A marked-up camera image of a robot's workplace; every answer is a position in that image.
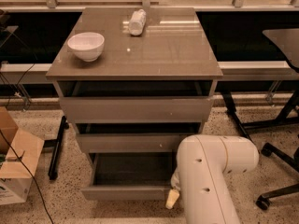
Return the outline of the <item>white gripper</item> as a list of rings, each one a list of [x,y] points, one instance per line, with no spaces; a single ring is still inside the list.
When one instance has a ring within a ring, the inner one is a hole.
[[[167,209],[172,209],[180,196],[179,194],[180,182],[179,182],[178,170],[175,170],[174,173],[172,174],[170,183],[173,189],[170,189],[168,192],[168,196],[165,203],[165,207]]]

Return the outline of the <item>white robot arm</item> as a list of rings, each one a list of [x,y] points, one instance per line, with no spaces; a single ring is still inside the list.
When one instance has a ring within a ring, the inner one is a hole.
[[[224,176],[253,170],[257,147],[247,138],[197,134],[178,146],[165,207],[183,201],[187,224],[240,224]]]

